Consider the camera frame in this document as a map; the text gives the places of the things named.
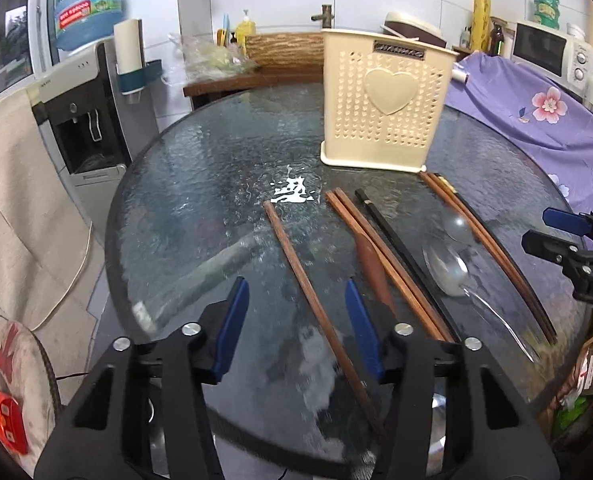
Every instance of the microwave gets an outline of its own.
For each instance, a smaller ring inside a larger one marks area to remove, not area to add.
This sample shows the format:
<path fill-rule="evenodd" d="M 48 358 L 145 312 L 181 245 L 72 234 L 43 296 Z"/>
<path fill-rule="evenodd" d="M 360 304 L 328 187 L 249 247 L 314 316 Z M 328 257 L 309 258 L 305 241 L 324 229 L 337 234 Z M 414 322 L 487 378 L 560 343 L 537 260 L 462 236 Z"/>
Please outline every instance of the microwave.
<path fill-rule="evenodd" d="M 516 24 L 512 61 L 543 74 L 579 98 L 585 97 L 587 80 L 593 74 L 590 44 L 534 22 Z"/>

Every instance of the black chopstick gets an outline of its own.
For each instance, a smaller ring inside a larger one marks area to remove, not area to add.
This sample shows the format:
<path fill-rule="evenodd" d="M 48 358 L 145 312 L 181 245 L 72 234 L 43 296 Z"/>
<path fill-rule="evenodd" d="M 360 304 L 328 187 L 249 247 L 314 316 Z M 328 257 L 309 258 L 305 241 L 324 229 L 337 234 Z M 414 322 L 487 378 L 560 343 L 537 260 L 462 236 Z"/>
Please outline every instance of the black chopstick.
<path fill-rule="evenodd" d="M 438 289 L 432 280 L 427 277 L 425 272 L 423 272 L 423 269 L 421 269 L 419 264 L 417 264 L 416 260 L 403 243 L 403 240 L 401 240 L 401 237 L 396 234 L 396 231 L 394 231 L 390 223 L 385 219 L 374 203 L 368 198 L 365 191 L 362 189 L 357 189 L 354 193 L 360 203 L 365 206 L 365 209 L 367 209 L 367 212 L 371 216 L 372 220 L 374 220 L 381 231 L 383 231 L 383 234 L 385 234 L 385 237 L 399 255 L 401 263 L 406 268 L 414 282 L 416 282 L 416 284 L 419 286 L 423 295 L 425 295 L 434 309 L 441 315 L 443 321 L 445 321 L 445 324 L 448 326 L 450 332 L 454 336 L 454 340 L 458 342 L 463 341 L 461 330 L 459 329 L 452 315 L 449 313 L 448 309 L 443 304 L 443 301 L 440 299 Z"/>

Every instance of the glass table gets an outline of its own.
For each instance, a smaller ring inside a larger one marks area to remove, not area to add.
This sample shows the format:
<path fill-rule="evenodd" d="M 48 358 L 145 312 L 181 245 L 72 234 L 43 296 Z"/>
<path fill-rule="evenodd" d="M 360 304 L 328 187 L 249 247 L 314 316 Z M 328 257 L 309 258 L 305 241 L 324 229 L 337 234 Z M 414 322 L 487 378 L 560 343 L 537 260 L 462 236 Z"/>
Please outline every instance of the glass table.
<path fill-rule="evenodd" d="M 470 286 L 540 359 L 529 362 L 500 322 L 469 298 L 441 299 L 463 332 L 491 349 L 532 411 L 544 409 L 570 373 L 588 322 L 561 270 L 520 245 L 528 229 L 551 231 L 541 220 L 544 208 L 569 209 L 554 183 L 501 135 L 443 111 L 428 170 L 451 181 L 529 278 L 558 333 L 550 346 L 487 251 L 447 236 L 446 206 L 417 175 L 325 166 L 321 140 L 321 85 L 258 89 L 183 118 L 134 162 L 118 187 L 106 237 L 110 291 L 129 335 L 137 342 L 166 336 L 225 299 L 236 276 L 244 276 L 250 308 L 232 368 L 221 384 L 204 387 L 212 429 L 293 469 L 369 476 L 371 430 L 262 208 L 278 199 L 296 253 L 384 416 L 391 389 L 363 368 L 345 310 L 347 279 L 356 276 L 367 288 L 354 238 L 323 196 L 335 187 L 353 196 L 361 187 L 424 269 L 423 245 L 438 241 L 459 251 Z M 297 177 L 302 200 L 283 202 L 286 179 Z"/>

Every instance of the soap dispenser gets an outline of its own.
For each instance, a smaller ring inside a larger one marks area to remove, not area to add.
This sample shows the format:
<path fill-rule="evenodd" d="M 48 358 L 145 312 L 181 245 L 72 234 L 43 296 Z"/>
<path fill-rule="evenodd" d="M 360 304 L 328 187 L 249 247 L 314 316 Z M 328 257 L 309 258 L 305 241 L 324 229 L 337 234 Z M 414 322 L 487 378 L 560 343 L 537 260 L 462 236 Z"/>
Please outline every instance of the soap dispenser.
<path fill-rule="evenodd" d="M 256 34 L 256 23 L 250 20 L 247 9 L 243 10 L 243 12 L 245 13 L 243 21 L 236 27 L 236 41 L 239 43 L 239 48 L 243 54 L 247 55 L 245 38 L 251 34 Z"/>

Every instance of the plastic bag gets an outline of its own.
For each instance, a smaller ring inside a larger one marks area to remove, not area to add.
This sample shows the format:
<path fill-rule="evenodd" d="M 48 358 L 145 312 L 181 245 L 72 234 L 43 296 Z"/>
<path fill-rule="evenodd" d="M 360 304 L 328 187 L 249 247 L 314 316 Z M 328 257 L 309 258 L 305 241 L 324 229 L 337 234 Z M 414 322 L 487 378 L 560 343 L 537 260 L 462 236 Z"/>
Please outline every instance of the plastic bag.
<path fill-rule="evenodd" d="M 235 54 L 211 41 L 178 34 L 170 34 L 169 38 L 176 46 L 177 62 L 161 76 L 167 86 L 225 79 L 250 72 L 256 67 L 256 63 L 243 54 Z"/>

